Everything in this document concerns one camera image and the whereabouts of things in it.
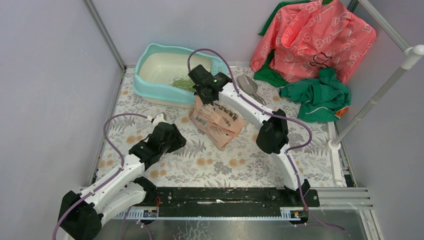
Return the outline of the teal litter box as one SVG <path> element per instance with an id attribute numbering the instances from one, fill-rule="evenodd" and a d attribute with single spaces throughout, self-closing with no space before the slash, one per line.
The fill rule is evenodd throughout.
<path id="1" fill-rule="evenodd" d="M 153 104 L 192 108 L 194 93 L 171 86 L 175 78 L 188 77 L 187 61 L 192 52 L 181 46 L 149 44 L 134 70 L 134 92 Z"/>

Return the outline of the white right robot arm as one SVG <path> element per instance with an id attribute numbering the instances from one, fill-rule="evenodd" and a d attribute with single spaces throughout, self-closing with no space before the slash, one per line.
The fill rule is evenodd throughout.
<path id="1" fill-rule="evenodd" d="M 256 145 L 269 154 L 280 170 L 287 201 L 293 206 L 301 205 L 307 199 L 309 182 L 296 165 L 289 144 L 288 122 L 281 109 L 273 111 L 257 103 L 252 97 L 238 88 L 230 76 L 222 72 L 213 75 L 201 64 L 190 68 L 188 76 L 193 81 L 195 94 L 204 104 L 220 101 L 247 118 L 257 129 Z"/>

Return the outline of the grey litter scoop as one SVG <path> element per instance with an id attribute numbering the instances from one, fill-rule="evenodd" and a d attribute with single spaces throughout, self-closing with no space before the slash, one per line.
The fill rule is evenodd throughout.
<path id="1" fill-rule="evenodd" d="M 236 82 L 239 88 L 245 92 L 248 96 L 252 97 L 256 102 L 265 106 L 265 100 L 257 94 L 258 85 L 247 75 L 242 74 L 236 78 Z"/>

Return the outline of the pink cat litter bag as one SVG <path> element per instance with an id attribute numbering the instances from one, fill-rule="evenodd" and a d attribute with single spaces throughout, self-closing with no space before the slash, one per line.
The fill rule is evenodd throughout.
<path id="1" fill-rule="evenodd" d="M 195 97 L 189 118 L 221 151 L 224 151 L 227 144 L 246 126 L 237 113 L 217 103 L 203 104 L 199 96 Z"/>

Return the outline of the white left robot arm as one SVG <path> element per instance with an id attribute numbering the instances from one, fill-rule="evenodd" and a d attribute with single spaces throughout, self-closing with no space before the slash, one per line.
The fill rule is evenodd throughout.
<path id="1" fill-rule="evenodd" d="M 111 218 L 125 209 L 155 200 L 154 185 L 143 175 L 164 154 L 172 153 L 187 143 L 175 124 L 160 122 L 153 132 L 135 144 L 117 165 L 100 181 L 76 193 L 66 193 L 60 205 L 52 239 L 62 228 L 75 240 L 93 240 Z"/>

